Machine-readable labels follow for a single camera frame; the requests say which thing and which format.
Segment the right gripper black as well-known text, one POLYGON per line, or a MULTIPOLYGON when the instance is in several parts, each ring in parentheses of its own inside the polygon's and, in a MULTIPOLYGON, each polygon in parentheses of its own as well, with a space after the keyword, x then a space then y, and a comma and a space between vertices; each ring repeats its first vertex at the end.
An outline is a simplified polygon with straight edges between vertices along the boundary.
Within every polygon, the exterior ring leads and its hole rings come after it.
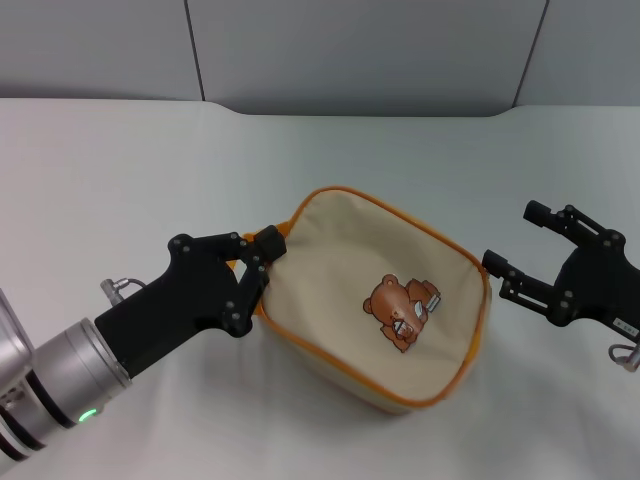
POLYGON ((572 205, 552 212, 531 200, 523 218, 579 247, 562 265, 554 287, 486 250, 482 266, 489 275, 502 280, 499 296, 538 314, 548 314, 547 319, 558 327, 592 319, 626 339, 637 339, 639 269, 626 258, 624 235, 605 232, 603 226, 572 205))

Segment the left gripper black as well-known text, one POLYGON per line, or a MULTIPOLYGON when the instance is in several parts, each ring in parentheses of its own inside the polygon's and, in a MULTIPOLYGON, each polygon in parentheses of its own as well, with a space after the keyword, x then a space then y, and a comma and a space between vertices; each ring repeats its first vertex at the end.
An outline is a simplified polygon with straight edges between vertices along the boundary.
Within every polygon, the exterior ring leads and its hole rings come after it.
POLYGON ((269 265, 287 249, 274 226, 192 238, 174 237, 170 263, 156 280, 98 316, 95 326, 126 374, 134 378, 192 337, 219 329, 234 338, 252 329, 251 315, 269 283, 269 265), (240 260, 237 279, 229 266, 240 260))

